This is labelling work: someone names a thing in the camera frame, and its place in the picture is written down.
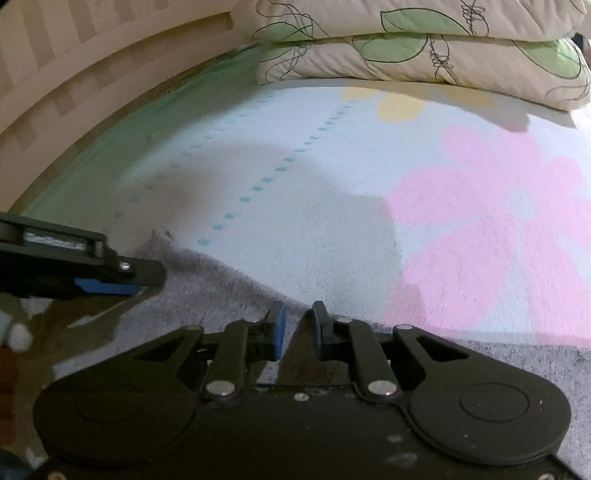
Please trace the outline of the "floral bed blanket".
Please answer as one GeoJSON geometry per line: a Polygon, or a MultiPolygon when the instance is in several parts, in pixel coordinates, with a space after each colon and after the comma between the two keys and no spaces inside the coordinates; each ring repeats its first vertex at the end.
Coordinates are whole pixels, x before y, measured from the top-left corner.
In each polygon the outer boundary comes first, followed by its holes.
{"type": "Polygon", "coordinates": [[[259,51],[117,122],[26,209],[154,230],[304,304],[481,341],[590,343],[590,126],[431,84],[260,86],[259,51]]]}

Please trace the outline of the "lower leaf print pillow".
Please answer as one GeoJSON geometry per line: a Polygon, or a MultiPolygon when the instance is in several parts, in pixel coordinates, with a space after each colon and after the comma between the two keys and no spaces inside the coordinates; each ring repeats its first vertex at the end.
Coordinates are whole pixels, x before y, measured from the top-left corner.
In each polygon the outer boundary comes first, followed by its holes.
{"type": "Polygon", "coordinates": [[[525,42],[443,34],[374,34],[270,44],[262,84],[305,78],[427,82],[572,111],[590,102],[590,68],[569,39],[525,42]]]}

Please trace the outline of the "wooden bed side rail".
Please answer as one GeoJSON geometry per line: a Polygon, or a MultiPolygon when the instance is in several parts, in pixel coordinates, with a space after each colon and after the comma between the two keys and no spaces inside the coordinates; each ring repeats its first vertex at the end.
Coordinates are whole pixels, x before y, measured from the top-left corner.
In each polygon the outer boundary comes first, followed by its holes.
{"type": "Polygon", "coordinates": [[[145,93],[246,44],[231,1],[9,1],[1,8],[1,208],[145,93]]]}

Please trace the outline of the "upper leaf print pillow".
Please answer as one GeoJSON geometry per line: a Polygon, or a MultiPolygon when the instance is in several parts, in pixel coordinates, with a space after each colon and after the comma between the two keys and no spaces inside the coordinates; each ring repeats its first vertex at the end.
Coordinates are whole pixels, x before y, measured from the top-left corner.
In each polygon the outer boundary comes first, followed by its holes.
{"type": "Polygon", "coordinates": [[[546,41],[590,30],[588,1],[240,1],[230,17],[256,41],[385,33],[546,41]]]}

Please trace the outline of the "leaf print pillow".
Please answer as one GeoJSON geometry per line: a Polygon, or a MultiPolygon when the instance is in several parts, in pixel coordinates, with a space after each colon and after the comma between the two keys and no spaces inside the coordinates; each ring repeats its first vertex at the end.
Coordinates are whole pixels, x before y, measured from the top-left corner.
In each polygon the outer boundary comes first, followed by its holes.
{"type": "Polygon", "coordinates": [[[427,82],[572,111],[590,102],[590,68],[569,39],[525,42],[443,34],[374,34],[270,44],[262,84],[305,78],[427,82]]]}
{"type": "Polygon", "coordinates": [[[385,33],[546,41],[590,30],[588,1],[240,1],[230,17],[256,41],[385,33]]]}

